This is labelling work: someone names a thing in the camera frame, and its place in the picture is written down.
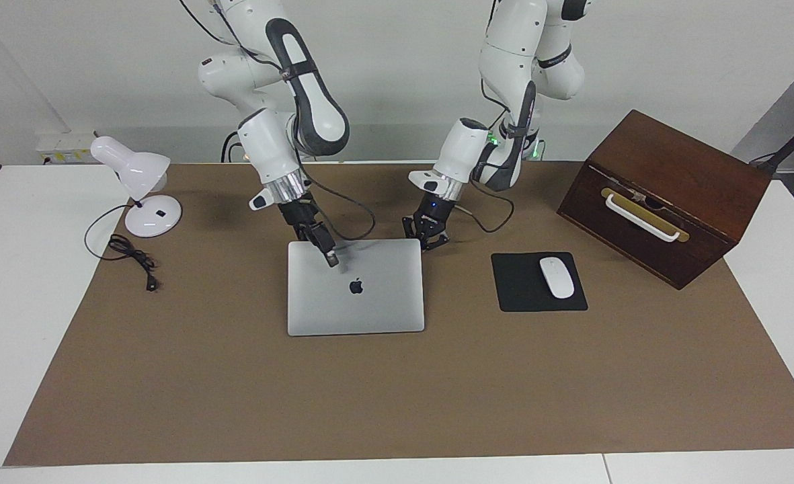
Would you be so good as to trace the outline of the black mouse pad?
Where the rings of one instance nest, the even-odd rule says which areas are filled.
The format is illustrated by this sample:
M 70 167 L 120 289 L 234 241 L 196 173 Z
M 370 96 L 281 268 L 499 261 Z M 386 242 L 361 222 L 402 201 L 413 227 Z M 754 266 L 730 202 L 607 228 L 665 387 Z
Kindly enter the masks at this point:
M 574 293 L 567 299 L 551 294 L 539 261 L 559 258 L 571 276 Z M 491 254 L 496 296 L 501 311 L 537 313 L 586 311 L 588 301 L 571 252 L 499 252 Z

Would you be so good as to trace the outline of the brown table mat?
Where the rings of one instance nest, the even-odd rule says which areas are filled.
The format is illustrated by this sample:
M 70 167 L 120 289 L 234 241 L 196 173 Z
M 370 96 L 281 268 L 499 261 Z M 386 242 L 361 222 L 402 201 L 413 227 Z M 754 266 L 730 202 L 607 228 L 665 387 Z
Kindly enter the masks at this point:
M 290 337 L 274 209 L 246 165 L 174 165 L 176 229 L 102 263 L 11 466 L 794 448 L 794 380 L 725 264 L 671 288 L 556 210 L 577 163 L 531 163 L 500 233 L 450 220 L 421 333 Z M 491 254 L 571 252 L 588 310 L 504 312 Z

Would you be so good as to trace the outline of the dark wooden box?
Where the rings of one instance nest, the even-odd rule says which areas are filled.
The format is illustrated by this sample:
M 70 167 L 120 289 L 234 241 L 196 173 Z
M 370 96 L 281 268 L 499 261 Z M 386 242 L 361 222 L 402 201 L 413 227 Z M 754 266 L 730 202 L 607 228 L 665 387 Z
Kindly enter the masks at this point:
M 676 289 L 743 239 L 769 175 L 692 136 L 631 110 L 587 157 L 559 215 Z M 690 235 L 655 238 L 606 208 L 612 189 Z

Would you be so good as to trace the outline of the white wall power strip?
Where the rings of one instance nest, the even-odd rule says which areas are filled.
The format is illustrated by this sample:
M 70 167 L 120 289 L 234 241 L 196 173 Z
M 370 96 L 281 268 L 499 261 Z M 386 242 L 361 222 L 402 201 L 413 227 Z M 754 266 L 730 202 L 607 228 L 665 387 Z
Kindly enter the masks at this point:
M 99 163 L 91 154 L 95 131 L 40 135 L 35 151 L 43 165 L 82 165 Z

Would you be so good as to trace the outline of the white computer mouse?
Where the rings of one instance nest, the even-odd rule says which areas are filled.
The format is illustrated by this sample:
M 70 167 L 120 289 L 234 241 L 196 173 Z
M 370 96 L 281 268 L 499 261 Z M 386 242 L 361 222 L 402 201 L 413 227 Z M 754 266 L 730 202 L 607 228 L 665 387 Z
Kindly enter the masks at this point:
M 575 294 L 575 285 L 565 262 L 558 257 L 544 257 L 538 261 L 541 275 L 555 299 L 569 299 Z

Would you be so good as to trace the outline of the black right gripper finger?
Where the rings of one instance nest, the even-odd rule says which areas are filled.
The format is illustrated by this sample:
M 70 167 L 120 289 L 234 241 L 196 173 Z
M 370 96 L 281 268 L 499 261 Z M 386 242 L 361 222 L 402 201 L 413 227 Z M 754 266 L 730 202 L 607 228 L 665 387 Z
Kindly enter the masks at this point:
M 310 242 L 317 251 L 323 253 L 320 240 L 323 225 L 293 225 L 292 227 L 299 241 Z
M 335 240 L 323 223 L 315 223 L 309 227 L 309 241 L 321 252 L 329 267 L 340 264 L 335 253 Z

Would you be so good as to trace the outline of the silver apple laptop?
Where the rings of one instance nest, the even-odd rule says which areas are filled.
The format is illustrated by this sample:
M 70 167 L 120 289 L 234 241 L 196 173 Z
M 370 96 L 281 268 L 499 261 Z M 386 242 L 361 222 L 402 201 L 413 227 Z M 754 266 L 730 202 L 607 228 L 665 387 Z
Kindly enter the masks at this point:
M 309 242 L 287 245 L 291 336 L 415 333 L 425 327 L 417 239 L 342 240 L 331 268 Z

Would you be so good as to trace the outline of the white desk lamp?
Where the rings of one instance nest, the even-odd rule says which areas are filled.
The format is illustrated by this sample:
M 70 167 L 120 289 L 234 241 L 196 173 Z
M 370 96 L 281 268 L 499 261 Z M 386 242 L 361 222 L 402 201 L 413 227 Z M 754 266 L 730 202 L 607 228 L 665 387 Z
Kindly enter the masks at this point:
M 160 195 L 168 181 L 169 157 L 130 150 L 111 136 L 93 140 L 90 153 L 113 169 L 133 202 L 125 217 L 128 232 L 138 238 L 156 238 L 179 223 L 181 203 L 175 197 Z

